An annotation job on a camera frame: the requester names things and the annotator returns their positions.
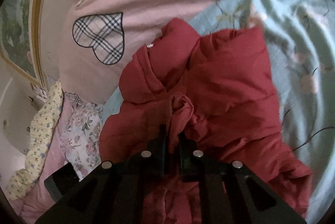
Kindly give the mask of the red puffer jacket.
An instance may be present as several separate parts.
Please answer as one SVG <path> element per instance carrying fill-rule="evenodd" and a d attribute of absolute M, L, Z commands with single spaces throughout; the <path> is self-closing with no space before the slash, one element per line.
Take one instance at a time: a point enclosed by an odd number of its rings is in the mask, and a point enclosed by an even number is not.
<path fill-rule="evenodd" d="M 102 161 L 122 162 L 144 151 L 165 125 L 170 150 L 185 133 L 222 162 L 243 162 L 306 216 L 312 173 L 282 140 L 260 27 L 200 36 L 174 19 L 152 47 L 133 55 L 119 89 L 120 112 L 107 119 L 99 138 Z"/>

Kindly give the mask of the white pink floral cloth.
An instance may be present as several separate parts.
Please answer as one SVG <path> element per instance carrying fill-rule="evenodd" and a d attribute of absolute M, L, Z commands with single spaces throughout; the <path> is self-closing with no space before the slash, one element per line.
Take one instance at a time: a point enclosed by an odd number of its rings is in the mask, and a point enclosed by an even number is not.
<path fill-rule="evenodd" d="M 65 93 L 73 109 L 68 128 L 61 135 L 61 149 L 80 180 L 101 164 L 99 136 L 102 129 L 102 104 L 84 103 Z"/>

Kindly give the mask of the yellow floral cloth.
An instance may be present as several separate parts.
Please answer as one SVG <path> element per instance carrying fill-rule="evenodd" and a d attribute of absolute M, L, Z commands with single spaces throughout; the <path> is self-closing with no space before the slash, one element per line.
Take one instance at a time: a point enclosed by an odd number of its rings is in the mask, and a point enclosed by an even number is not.
<path fill-rule="evenodd" d="M 61 116 L 63 102 L 64 93 L 58 80 L 50 87 L 45 104 L 31 121 L 29 150 L 24 168 L 15 171 L 6 186 L 10 200 L 25 197 L 37 183 Z"/>

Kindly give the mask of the light blue floral quilt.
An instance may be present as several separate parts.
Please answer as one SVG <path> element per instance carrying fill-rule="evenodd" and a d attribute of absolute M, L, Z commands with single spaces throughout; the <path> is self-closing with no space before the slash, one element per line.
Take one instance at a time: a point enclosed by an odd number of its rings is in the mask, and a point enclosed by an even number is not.
<path fill-rule="evenodd" d="M 334 200 L 334 0 L 219 0 L 186 22 L 200 36 L 260 27 L 283 142 L 312 173 L 305 219 Z"/>

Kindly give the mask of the gold framed headboard panel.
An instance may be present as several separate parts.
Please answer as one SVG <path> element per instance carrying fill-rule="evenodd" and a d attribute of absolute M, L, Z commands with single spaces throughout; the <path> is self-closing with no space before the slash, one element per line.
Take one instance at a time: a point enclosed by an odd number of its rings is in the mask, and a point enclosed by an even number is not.
<path fill-rule="evenodd" d="M 46 87 L 41 64 L 44 0 L 1 0 L 1 58 L 29 82 Z"/>

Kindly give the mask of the pink heart-print duvet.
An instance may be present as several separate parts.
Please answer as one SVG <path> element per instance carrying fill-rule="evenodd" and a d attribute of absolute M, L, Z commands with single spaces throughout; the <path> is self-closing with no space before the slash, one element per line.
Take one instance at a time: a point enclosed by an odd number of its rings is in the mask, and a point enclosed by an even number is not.
<path fill-rule="evenodd" d="M 42 15 L 43 46 L 58 50 L 58 78 L 64 93 L 76 94 L 83 102 L 105 103 L 117 88 L 123 68 L 143 45 L 152 42 L 171 19 L 192 19 L 216 0 L 45 0 Z M 93 16 L 116 16 L 121 34 L 112 37 L 120 45 L 120 57 L 110 64 L 92 47 L 74 39 L 74 26 Z M 56 139 L 41 177 L 46 178 L 64 164 L 59 137 L 70 119 L 70 102 L 56 127 Z"/>

